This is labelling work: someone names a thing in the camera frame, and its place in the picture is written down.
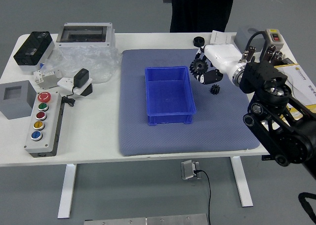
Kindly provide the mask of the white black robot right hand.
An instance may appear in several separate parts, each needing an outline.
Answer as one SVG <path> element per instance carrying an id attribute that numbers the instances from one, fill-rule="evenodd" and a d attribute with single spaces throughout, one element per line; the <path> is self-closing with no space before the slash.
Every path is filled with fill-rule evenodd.
<path id="1" fill-rule="evenodd" d="M 233 44 L 220 44 L 200 47 L 189 70 L 204 85 L 219 82 L 226 74 L 238 87 L 245 66 L 246 60 Z"/>

